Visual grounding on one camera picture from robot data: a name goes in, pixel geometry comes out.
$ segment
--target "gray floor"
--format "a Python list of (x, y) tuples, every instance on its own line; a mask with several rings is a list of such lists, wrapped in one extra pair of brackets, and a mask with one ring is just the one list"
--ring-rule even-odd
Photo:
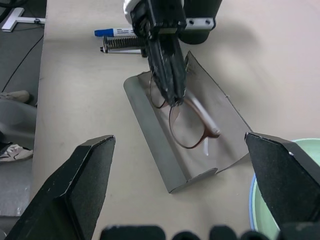
[[(27, 4), (21, 6), (24, 8), (23, 17), (36, 16), (38, 18), (45, 18), (46, 4), (46, 0), (29, 0)], [(43, 40), (28, 54), (12, 77), (11, 75), (26, 56), (27, 52), (43, 34), (43, 26), (26, 23), (18, 23), (13, 32), (0, 31), (0, 91), (12, 92), (27, 90), (32, 95), (29, 104), (33, 106), (36, 104), (38, 98)]]

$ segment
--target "brown eyeglass frame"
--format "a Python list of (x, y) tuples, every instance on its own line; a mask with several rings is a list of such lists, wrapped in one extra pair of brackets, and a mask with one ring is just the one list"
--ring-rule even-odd
[[(154, 102), (152, 100), (152, 94), (151, 94), (153, 76), (154, 76), (154, 74), (151, 75), (151, 79), (150, 79), (150, 87), (149, 87), (150, 100), (151, 100), (152, 105), (156, 109), (162, 109), (162, 108), (168, 106), (169, 104), (166, 101), (164, 101), (160, 106), (157, 106), (157, 105), (154, 104)], [(170, 128), (171, 135), (172, 135), (173, 139), (175, 140), (175, 142), (177, 144), (179, 144), (181, 147), (185, 148), (185, 149), (194, 149), (198, 145), (200, 145), (206, 138), (216, 139), (216, 138), (218, 138), (220, 136), (219, 129), (215, 126), (216, 124), (211, 119), (211, 117), (209, 116), (207, 111), (203, 108), (203, 106), (200, 104), (199, 101), (198, 101), (198, 103), (195, 103), (195, 100), (192, 101), (192, 98), (194, 98), (196, 101), (198, 101), (190, 91), (186, 90), (186, 95), (184, 97), (184, 102), (198, 115), (198, 117), (200, 118), (200, 120), (201, 120), (201, 122), (203, 123), (203, 126), (204, 126), (204, 131), (203, 131), (202, 137), (200, 138), (200, 140), (195, 145), (193, 145), (193, 146), (185, 146), (185, 145), (181, 144), (178, 141), (178, 139), (176, 138), (175, 133), (174, 133), (174, 131), (172, 129), (171, 117), (172, 117), (172, 114), (173, 114), (173, 109), (175, 107), (178, 108), (179, 106), (178, 105), (171, 106), (170, 107), (170, 112), (169, 112), (169, 128)]]

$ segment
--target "eyeglasses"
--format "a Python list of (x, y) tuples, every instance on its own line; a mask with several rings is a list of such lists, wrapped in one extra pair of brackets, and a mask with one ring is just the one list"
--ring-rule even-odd
[[(168, 106), (151, 75), (149, 95), (156, 109)], [(186, 89), (183, 104), (172, 106), (169, 111), (169, 128), (173, 139), (185, 149), (194, 149), (206, 138), (218, 138), (220, 130), (208, 112), (194, 96)]]

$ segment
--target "blue marker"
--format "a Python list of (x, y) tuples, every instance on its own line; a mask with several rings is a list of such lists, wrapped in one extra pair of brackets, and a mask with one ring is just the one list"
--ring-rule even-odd
[(136, 34), (131, 27), (128, 28), (108, 28), (94, 31), (96, 37), (134, 37)]

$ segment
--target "white table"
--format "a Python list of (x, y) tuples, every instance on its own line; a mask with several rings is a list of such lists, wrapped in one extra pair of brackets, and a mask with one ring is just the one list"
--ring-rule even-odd
[[(33, 158), (33, 195), (87, 139), (116, 147), (94, 239), (110, 224), (156, 224), (208, 238), (212, 225), (250, 228), (253, 170), (241, 161), (168, 194), (123, 82), (148, 70), (138, 55), (102, 54), (94, 30), (127, 27), (122, 0), (48, 0)], [(320, 137), (320, 4), (316, 0), (223, 0), (217, 27), (186, 46), (230, 95), (255, 132)]]

